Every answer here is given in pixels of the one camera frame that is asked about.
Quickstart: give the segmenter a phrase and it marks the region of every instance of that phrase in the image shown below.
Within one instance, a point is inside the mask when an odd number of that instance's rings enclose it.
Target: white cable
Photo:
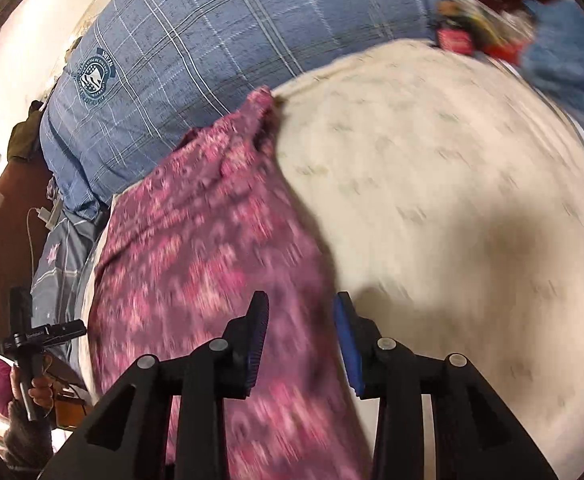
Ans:
[[[31,207],[28,209],[27,219],[25,220],[25,223],[27,223],[27,239],[29,240],[29,256],[32,259],[32,285],[34,285],[34,246],[32,244],[32,234],[29,231],[29,214],[32,211],[37,211],[37,209],[35,207]]]

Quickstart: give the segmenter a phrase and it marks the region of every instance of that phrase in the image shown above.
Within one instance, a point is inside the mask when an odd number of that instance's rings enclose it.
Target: handheld stabilizer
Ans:
[[[43,375],[43,351],[87,333],[80,319],[56,325],[32,328],[32,297],[21,287],[9,291],[9,325],[11,335],[2,343],[6,357],[14,360],[20,372],[20,392],[27,418],[31,421],[44,417],[43,409],[27,393],[32,379]]]

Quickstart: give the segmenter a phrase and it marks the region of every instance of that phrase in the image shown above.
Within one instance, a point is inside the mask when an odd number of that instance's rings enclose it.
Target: metal screw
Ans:
[[[156,363],[156,359],[151,355],[143,355],[140,359],[136,362],[136,365],[143,370],[147,370],[148,368],[152,368],[153,365]]]
[[[391,337],[382,337],[376,342],[376,345],[381,350],[394,350],[396,348],[396,341]]]
[[[212,339],[210,341],[210,350],[214,351],[214,352],[222,352],[223,350],[225,350],[230,344],[222,338],[218,338],[218,339]]]
[[[450,355],[449,359],[450,359],[450,364],[453,366],[463,368],[465,365],[467,365],[467,359],[466,359],[466,356],[464,356],[464,355],[452,354],[452,355]]]

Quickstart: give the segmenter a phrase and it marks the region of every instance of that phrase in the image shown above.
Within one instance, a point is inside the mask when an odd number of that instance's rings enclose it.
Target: gray blanket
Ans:
[[[81,277],[106,222],[107,216],[103,214],[88,221],[65,209],[60,213],[56,227],[47,237],[32,285],[32,326],[80,318],[77,299],[82,299],[81,290],[87,283]],[[75,341],[50,351],[80,374],[77,352],[73,352]]]

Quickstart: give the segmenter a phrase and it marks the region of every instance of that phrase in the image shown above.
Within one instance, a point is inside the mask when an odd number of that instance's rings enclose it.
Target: cream bedsheet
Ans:
[[[584,149],[574,129],[515,77],[415,41],[275,94],[285,102],[278,160],[338,289],[415,352],[466,354],[560,478],[576,478]],[[93,277],[86,322],[90,291]],[[356,402],[372,446],[376,402]]]
[[[136,184],[132,184],[129,188],[125,191],[129,191],[130,189],[134,189],[134,187],[138,186],[138,182]],[[120,198],[121,194],[114,195],[112,199],[112,210],[116,207],[116,202]],[[92,266],[92,271],[88,278],[88,283],[85,288],[85,294],[83,295],[83,305],[80,310],[80,318],[82,319],[85,326],[89,329],[89,311],[91,309],[92,299],[94,298],[94,275],[96,270],[96,265],[100,260],[100,255],[103,252],[103,248],[105,247],[105,243],[107,242],[107,234],[109,231],[109,222],[103,229],[103,232],[100,236],[100,240],[96,245],[96,249],[94,250],[94,265]],[[96,389],[96,384],[94,383],[94,373],[92,370],[91,365],[91,357],[89,355],[89,339],[88,336],[83,336],[78,338],[78,366],[80,368],[80,374],[83,378],[83,382],[85,383],[85,387],[91,397],[92,404],[98,402],[98,390]]]

